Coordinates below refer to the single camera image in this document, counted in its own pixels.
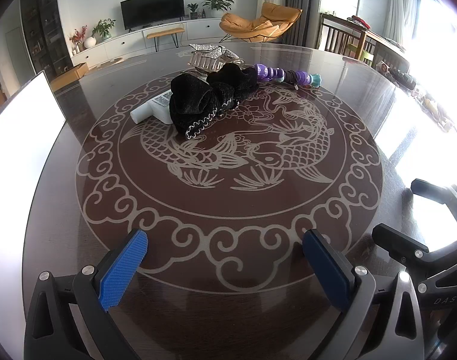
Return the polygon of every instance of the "circular table decoration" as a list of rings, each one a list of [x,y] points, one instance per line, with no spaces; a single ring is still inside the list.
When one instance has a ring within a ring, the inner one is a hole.
[[[185,140],[130,111],[178,73],[135,89],[92,127],[76,186],[83,217],[108,249],[132,228],[149,237],[139,271],[209,293],[259,292],[312,275],[301,250],[317,228],[347,252],[379,204],[382,169],[365,124],[323,88],[263,83]]]

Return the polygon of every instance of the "cardboard box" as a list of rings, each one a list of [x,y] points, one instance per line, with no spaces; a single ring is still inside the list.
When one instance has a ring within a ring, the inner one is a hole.
[[[85,73],[88,72],[88,65],[84,62],[82,64],[74,66],[72,69],[66,71],[63,74],[55,77],[50,83],[50,88],[52,91],[58,91],[60,88],[63,88],[65,85],[72,83],[78,79],[81,79]]]

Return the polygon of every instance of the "plant pot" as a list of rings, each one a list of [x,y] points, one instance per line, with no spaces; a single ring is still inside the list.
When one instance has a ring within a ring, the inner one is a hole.
[[[85,39],[85,42],[83,42],[83,44],[87,49],[89,49],[90,47],[93,47],[97,44],[97,40],[93,36],[91,36],[90,38]]]
[[[212,9],[212,17],[222,18],[225,13],[227,13],[227,11],[223,9]]]

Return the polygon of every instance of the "silver glitter bow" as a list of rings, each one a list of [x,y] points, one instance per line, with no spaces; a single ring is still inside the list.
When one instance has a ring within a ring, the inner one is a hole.
[[[228,50],[226,47],[220,46],[219,44],[190,44],[196,51],[205,52],[204,57],[210,59],[217,59],[224,56],[228,59],[239,59],[238,55],[233,51]]]

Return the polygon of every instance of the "orange lounge chair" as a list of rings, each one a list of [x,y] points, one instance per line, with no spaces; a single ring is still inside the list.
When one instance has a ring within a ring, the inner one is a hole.
[[[302,13],[301,9],[282,5],[263,3],[261,17],[247,20],[233,13],[225,13],[220,21],[220,28],[225,35],[221,42],[232,38],[245,42],[267,42],[283,35]]]

